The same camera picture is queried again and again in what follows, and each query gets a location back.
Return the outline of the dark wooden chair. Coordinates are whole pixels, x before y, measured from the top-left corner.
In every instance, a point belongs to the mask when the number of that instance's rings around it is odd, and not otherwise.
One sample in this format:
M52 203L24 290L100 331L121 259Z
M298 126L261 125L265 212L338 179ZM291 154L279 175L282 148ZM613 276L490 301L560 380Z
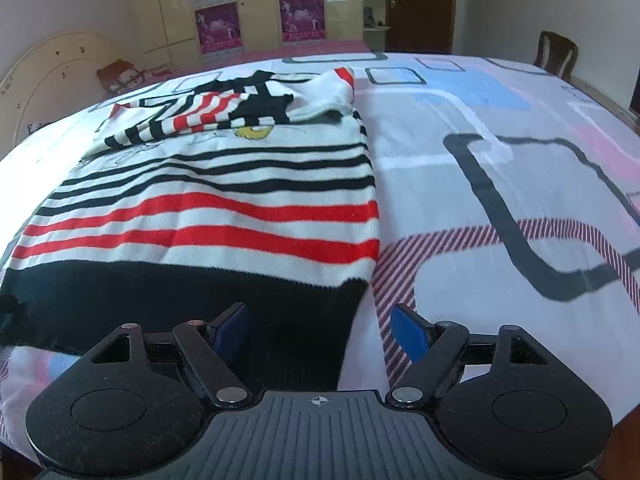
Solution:
M556 32L543 30L539 35L534 65L570 82L578 55L579 49L572 40Z

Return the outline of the pink bed sheet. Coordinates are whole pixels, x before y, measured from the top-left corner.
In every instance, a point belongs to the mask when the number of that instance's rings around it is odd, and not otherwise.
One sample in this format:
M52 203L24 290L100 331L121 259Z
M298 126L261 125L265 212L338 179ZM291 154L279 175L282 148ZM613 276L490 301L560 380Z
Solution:
M206 64L204 61L188 61L179 64L167 62L147 68L145 73L151 78L179 77L187 74L196 74L202 70L221 68L231 65L246 64L276 60L277 58L311 58L314 55L338 55L338 54L371 54L372 50L363 40L321 40L311 41L309 44L291 44L288 47L274 50L259 50L250 52L232 53L229 51L220 61Z

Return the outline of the cream wardrobe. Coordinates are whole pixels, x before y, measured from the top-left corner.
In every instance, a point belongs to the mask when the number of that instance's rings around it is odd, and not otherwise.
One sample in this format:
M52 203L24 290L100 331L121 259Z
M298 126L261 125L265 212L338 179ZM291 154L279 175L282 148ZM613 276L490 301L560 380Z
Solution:
M194 12L230 2L238 6L242 47L203 54ZM144 68L167 62L209 64L229 51L274 50L311 42L282 40L279 0L130 0L130 4ZM324 17L323 40L363 40L362 0L324 0Z

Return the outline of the cream corner shelf unit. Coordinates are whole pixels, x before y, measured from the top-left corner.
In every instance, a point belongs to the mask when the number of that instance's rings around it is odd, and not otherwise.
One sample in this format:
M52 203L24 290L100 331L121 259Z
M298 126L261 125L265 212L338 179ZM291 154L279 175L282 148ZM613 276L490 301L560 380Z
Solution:
M388 0L362 0L363 41L372 51L383 52L390 25L388 24Z

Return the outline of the cream rounded headboard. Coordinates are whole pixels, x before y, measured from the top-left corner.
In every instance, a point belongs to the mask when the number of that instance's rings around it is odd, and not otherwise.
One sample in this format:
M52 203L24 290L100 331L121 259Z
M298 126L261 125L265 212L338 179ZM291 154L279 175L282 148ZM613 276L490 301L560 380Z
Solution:
M66 32L27 51L1 81L1 155L28 137L30 125L104 101L96 72L126 57L119 44L92 32Z

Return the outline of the wooden bed footboard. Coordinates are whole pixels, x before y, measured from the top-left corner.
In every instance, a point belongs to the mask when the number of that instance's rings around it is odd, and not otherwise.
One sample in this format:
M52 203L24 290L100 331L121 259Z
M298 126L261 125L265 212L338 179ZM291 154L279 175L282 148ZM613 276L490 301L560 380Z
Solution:
M632 110L627 110L626 108L618 105L615 101L606 96L596 87L593 87L591 84L588 84L587 81L584 81L576 76L570 78L570 82L574 87L584 92L587 96L595 100L606 110L620 119L626 126L631 128L631 130L637 136L640 136L639 116L637 114L634 114Z

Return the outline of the patterned white bed sheet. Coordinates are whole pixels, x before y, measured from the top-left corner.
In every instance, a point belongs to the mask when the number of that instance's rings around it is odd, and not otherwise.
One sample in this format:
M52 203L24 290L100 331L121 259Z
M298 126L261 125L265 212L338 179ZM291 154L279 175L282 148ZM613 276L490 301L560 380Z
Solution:
M574 84L493 58L348 56L381 171L385 244L440 233L429 318L523 326L602 396L639 403L639 140Z

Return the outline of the lower left purple poster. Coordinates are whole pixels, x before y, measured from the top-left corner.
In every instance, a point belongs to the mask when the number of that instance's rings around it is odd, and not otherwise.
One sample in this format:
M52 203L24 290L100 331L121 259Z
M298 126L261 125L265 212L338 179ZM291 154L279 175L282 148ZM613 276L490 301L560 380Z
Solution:
M238 6L235 2L196 10L194 16L203 54L242 47Z

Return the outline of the lower right purple poster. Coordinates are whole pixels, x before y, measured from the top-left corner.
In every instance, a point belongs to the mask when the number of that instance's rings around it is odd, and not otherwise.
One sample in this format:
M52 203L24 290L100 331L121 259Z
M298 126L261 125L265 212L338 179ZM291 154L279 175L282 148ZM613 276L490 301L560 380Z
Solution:
M284 42L326 38L324 0L279 0L279 6Z

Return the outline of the dark brown wooden door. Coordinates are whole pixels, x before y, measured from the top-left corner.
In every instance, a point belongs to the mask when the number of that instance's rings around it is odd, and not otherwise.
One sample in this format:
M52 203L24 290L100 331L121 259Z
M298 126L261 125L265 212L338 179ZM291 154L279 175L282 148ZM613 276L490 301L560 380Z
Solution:
M451 52L456 0L388 0L390 52Z

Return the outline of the striped knit child sweater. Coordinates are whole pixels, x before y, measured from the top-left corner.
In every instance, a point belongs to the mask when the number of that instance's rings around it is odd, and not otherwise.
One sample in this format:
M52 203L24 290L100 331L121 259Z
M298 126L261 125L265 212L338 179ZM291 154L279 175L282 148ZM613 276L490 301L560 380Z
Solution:
M80 356L242 302L247 385L334 388L380 249L355 93L347 66L258 70L37 132L1 164L2 344Z

